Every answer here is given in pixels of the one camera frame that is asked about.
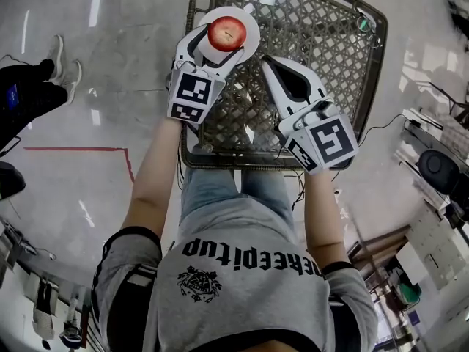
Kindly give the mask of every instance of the red apple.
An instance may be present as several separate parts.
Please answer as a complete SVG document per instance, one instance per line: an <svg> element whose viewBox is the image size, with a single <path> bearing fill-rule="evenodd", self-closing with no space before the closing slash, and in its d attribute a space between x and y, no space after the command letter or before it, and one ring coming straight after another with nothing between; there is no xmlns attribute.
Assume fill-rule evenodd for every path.
<svg viewBox="0 0 469 352"><path fill-rule="evenodd" d="M208 29L208 41L223 52L241 47L246 40L246 27L235 17L225 15L214 20Z"/></svg>

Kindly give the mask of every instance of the concrete floor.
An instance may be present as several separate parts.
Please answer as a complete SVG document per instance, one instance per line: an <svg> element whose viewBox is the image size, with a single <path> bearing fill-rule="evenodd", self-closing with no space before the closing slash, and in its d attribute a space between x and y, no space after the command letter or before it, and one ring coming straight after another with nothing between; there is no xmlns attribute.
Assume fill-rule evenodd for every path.
<svg viewBox="0 0 469 352"><path fill-rule="evenodd" d="M384 125L403 108L428 98L416 81L432 80L464 100L465 56L446 0L364 1L389 22L368 127ZM50 152L25 147L128 149L135 173L152 127L166 110L164 79L183 36L187 8L188 0L0 0L2 56L38 63L52 36L60 33L67 60L79 58L84 66L75 102L35 120L21 133L20 146L4 158L23 173L27 188L1 202L0 214L33 245L58 256L54 263L34 258L35 265L90 283L102 245L120 228L132 184L124 150ZM335 181L343 189L341 204L352 211L364 238L401 227L422 205L411 176L392 159L401 127L402 122L395 122L371 132L353 165ZM295 179L288 179L288 189L296 198ZM163 247L175 236L179 210L175 184ZM295 220L300 231L303 205L296 207Z"/></svg>

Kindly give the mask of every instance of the gray t-shirt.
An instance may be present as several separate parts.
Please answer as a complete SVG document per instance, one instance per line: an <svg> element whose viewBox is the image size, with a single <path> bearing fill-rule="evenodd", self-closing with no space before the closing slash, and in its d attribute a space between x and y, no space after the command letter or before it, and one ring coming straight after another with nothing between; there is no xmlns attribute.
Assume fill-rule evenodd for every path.
<svg viewBox="0 0 469 352"><path fill-rule="evenodd" d="M142 227L106 243L92 309L108 351L240 351L268 340L298 351L373 349L377 316L359 272L349 263L320 271L257 201L198 209L181 230L163 259Z"/></svg>

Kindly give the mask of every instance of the cable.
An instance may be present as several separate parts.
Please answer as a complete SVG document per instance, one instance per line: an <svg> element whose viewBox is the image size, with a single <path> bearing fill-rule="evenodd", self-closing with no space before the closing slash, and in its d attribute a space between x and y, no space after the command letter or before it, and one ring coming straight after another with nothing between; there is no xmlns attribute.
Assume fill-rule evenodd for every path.
<svg viewBox="0 0 469 352"><path fill-rule="evenodd" d="M430 84L431 86L433 86L436 90L438 90L439 92L441 92L443 95L445 95L448 98L449 116L451 116L451 113L453 111L453 107L454 106L459 106L460 103L456 102L456 100L452 96L450 96L450 94L448 94L445 90L443 90L440 87L438 87L437 85L435 85L433 82L427 81L427 83Z"/></svg>
<svg viewBox="0 0 469 352"><path fill-rule="evenodd" d="M184 174L182 173L182 164L181 164L181 155L180 155L181 145L177 147L177 186L180 190L184 186Z"/></svg>
<svg viewBox="0 0 469 352"><path fill-rule="evenodd" d="M331 182L333 182L333 181L336 179L336 177L339 176L339 174L340 174L340 171L338 171L338 172L337 172L337 175L335 175L335 176L332 178Z"/></svg>
<svg viewBox="0 0 469 352"><path fill-rule="evenodd" d="M368 133L370 131L372 131L373 129L384 129L384 128L387 128L389 125L391 125L395 119L397 119L399 116L403 116L405 117L403 114L398 114L396 116L394 116L394 118L386 125L383 125L383 126L372 126L369 130L366 131L365 133L365 137L363 138L363 140L361 141L361 143L358 145L358 147L361 147L362 144L365 143L365 139L366 139L366 136L368 136Z"/></svg>
<svg viewBox="0 0 469 352"><path fill-rule="evenodd" d="M44 249L44 248L34 248L33 246L32 246L32 248L33 248L34 250L40 250L40 251L42 251L42 252L47 252L47 253L49 253L49 258L51 259L51 261L55 261L55 260L57 259L57 256L56 256L54 253L48 251L47 249Z"/></svg>
<svg viewBox="0 0 469 352"><path fill-rule="evenodd" d="M296 177L298 177L298 182L300 185L300 192L298 193L297 199L292 203L292 211L295 209L296 204L299 201L302 201L304 199L304 194L305 194L305 184L301 180L301 176L304 175L305 172L303 171L300 174L298 174L298 172L296 172L294 169L293 169L293 172L296 174Z"/></svg>
<svg viewBox="0 0 469 352"><path fill-rule="evenodd" d="M14 58L12 55L10 55L10 54L6 54L5 56L3 56L3 57L0 59L0 62L1 62L5 57L11 58L11 60L13 60L14 62L19 62L19 63L21 63L21 64L30 65L30 64L28 64L27 62L22 62L21 60L15 59L15 58Z"/></svg>
<svg viewBox="0 0 469 352"><path fill-rule="evenodd" d="M366 131L365 137L363 138L362 142L358 145L358 147L360 147L360 146L365 142L365 139L366 139L366 137L368 136L368 133L369 133L370 131L372 131L373 129L384 129L384 128L387 128L387 127L388 127L389 125L391 125L391 124L394 122L394 120L397 119L397 117L399 117L399 116L405 117L403 114L398 114L398 115L394 116L394 118L393 118L388 124L386 124L386 125L383 125L383 126L372 126L369 130ZM280 148L280 150L279 150L279 152L278 152L278 155L277 155L277 157L276 157L274 160L278 159L278 157L280 156L280 152L281 152L282 147ZM292 211L295 209L296 204L297 204L298 202L300 202L300 201L303 201L303 200L304 200L304 197L305 197L305 185L304 185L304 182L301 180L301 176L302 176L305 172L301 172L301 174L298 174L295 170L293 170L293 172L296 173L296 176L294 176L294 175L285 175L285 176L284 176L284 177L296 177L296 178L298 179L298 185L299 185L300 191L298 192L298 197L297 197L297 199L296 199L296 200L293 202L293 204L292 204ZM338 171L338 172L336 173L336 175L332 178L331 182L333 182L333 181L337 178L337 176L340 175L340 172L341 172L341 171Z"/></svg>
<svg viewBox="0 0 469 352"><path fill-rule="evenodd" d="M453 205L453 202L451 201L451 199L449 200L449 204L452 206L453 208L453 211L454 211L454 215L460 220L462 221L462 223L466 224L466 223L469 223L469 220L464 220L463 218L461 218L461 216L459 215L459 211L456 209L456 206Z"/></svg>
<svg viewBox="0 0 469 352"><path fill-rule="evenodd" d="M275 157L275 159L273 159L274 161L276 161L276 160L280 157L281 150L282 150L283 148L284 148L284 145L281 145L281 146L280 146L280 149L278 150L277 156Z"/></svg>

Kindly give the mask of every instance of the equipment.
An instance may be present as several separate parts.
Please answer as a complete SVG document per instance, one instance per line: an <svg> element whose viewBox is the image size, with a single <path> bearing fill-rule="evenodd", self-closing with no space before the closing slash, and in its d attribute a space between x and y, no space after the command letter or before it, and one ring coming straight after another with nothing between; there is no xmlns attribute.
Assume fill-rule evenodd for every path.
<svg viewBox="0 0 469 352"><path fill-rule="evenodd" d="M449 196L463 212L460 219L469 216L469 176L457 164L437 150L426 150L418 159L418 170L428 184L441 194Z"/></svg>
<svg viewBox="0 0 469 352"><path fill-rule="evenodd" d="M0 200L19 193L25 187L21 173L11 164L0 161Z"/></svg>
<svg viewBox="0 0 469 352"><path fill-rule="evenodd" d="M210 24L201 25L177 44L171 72L168 117L200 124L225 87L225 78L235 67L244 48L231 52L220 64L202 61L198 66L194 51L208 32Z"/></svg>
<svg viewBox="0 0 469 352"><path fill-rule="evenodd" d="M275 132L310 175L358 153L347 115L340 113L312 69L264 56L262 72L281 119Z"/></svg>

